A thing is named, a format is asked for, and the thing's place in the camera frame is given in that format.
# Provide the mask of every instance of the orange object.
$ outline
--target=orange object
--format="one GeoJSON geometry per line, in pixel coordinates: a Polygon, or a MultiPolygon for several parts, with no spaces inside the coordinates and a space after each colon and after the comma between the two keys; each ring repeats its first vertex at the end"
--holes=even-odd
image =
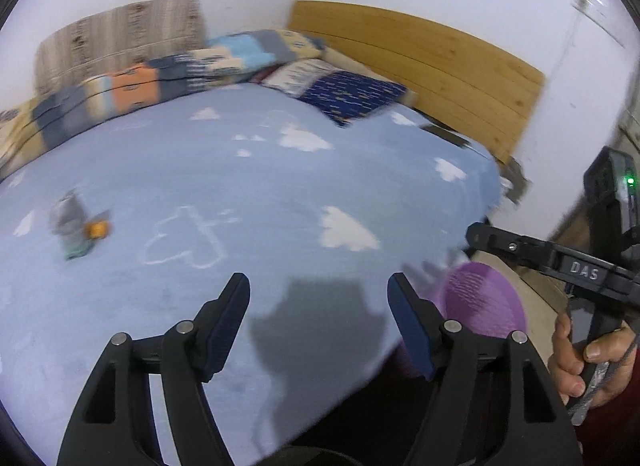
{"type": "Polygon", "coordinates": [[[107,221],[91,222],[85,226],[88,239],[103,239],[109,234],[109,223],[107,221]]]}

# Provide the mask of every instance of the wooden headboard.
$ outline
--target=wooden headboard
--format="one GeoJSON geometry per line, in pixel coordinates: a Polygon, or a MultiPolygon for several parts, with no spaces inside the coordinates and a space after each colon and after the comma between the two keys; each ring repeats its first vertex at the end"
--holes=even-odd
{"type": "Polygon", "coordinates": [[[540,95],[542,72],[439,23],[349,3],[298,0],[289,28],[418,94],[415,108],[484,144],[505,162],[540,95]]]}

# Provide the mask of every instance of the toy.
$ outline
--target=toy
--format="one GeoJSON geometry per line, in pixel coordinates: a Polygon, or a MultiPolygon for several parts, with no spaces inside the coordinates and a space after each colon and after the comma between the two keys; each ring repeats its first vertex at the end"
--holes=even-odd
{"type": "Polygon", "coordinates": [[[109,234],[110,227],[107,221],[88,222],[84,225],[84,233],[91,240],[103,239],[109,234]]]}
{"type": "Polygon", "coordinates": [[[53,206],[49,220],[51,230],[60,237],[66,259],[84,256],[91,250],[93,241],[84,235],[87,214],[74,191],[53,206]]]}

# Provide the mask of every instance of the white cloud print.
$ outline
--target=white cloud print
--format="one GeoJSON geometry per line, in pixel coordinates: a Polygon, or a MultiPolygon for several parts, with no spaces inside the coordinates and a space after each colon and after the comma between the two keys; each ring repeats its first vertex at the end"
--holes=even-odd
{"type": "Polygon", "coordinates": [[[398,112],[391,112],[391,120],[396,123],[396,125],[415,126],[415,123],[411,119],[406,118],[398,112]]]}
{"type": "Polygon", "coordinates": [[[327,206],[324,212],[320,220],[320,225],[324,227],[320,236],[320,245],[323,247],[346,245],[350,251],[380,248],[380,241],[376,236],[344,211],[335,206],[327,206]]]}
{"type": "Polygon", "coordinates": [[[453,182],[456,179],[466,179],[466,173],[449,161],[441,159],[440,157],[437,157],[434,160],[436,162],[436,170],[440,173],[442,180],[446,182],[453,182]]]}
{"type": "Polygon", "coordinates": [[[180,206],[175,213],[154,224],[154,235],[139,254],[141,263],[157,265],[182,260],[193,269],[207,269],[226,258],[226,250],[213,228],[237,222],[232,210],[205,221],[193,206],[180,206]]]}
{"type": "Polygon", "coordinates": [[[191,115],[189,119],[192,121],[207,121],[209,119],[219,119],[220,116],[216,113],[213,108],[207,107],[202,110],[198,110],[196,113],[191,115]]]}
{"type": "Polygon", "coordinates": [[[300,151],[331,150],[331,143],[322,137],[306,130],[299,130],[295,125],[289,125],[282,130],[283,138],[280,139],[280,146],[285,148],[296,148],[300,151]]]}
{"type": "Polygon", "coordinates": [[[35,216],[35,210],[30,211],[30,213],[20,221],[18,227],[15,228],[14,235],[16,237],[23,237],[29,231],[31,231],[31,226],[33,226],[33,219],[35,218],[35,216]]]}

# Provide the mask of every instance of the finger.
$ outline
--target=finger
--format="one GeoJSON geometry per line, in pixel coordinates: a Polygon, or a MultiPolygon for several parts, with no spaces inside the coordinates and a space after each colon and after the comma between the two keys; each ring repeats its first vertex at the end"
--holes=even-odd
{"type": "Polygon", "coordinates": [[[555,356],[551,356],[549,359],[549,373],[551,373],[551,378],[554,380],[554,384],[561,395],[578,398],[584,393],[584,381],[582,378],[562,370],[558,366],[555,356]]]}
{"type": "Polygon", "coordinates": [[[610,334],[592,341],[584,350],[584,359],[590,363],[618,362],[625,355],[629,345],[636,339],[636,334],[623,323],[623,326],[610,334]]]}
{"type": "Polygon", "coordinates": [[[561,337],[562,329],[556,331],[552,337],[554,356],[561,369],[577,376],[584,368],[582,355],[574,348],[571,341],[566,337],[561,337]]]}
{"type": "Polygon", "coordinates": [[[591,402],[592,408],[597,408],[598,406],[602,406],[606,402],[609,402],[611,399],[620,395],[620,393],[622,393],[629,385],[631,375],[634,371],[634,358],[636,353],[633,352],[631,355],[631,361],[629,363],[626,363],[625,361],[625,364],[621,365],[618,370],[616,370],[616,373],[610,379],[609,383],[597,391],[593,398],[593,402],[591,402]]]}
{"type": "Polygon", "coordinates": [[[556,330],[555,335],[560,338],[568,338],[571,332],[571,318],[566,312],[561,312],[556,318],[556,330]]]}

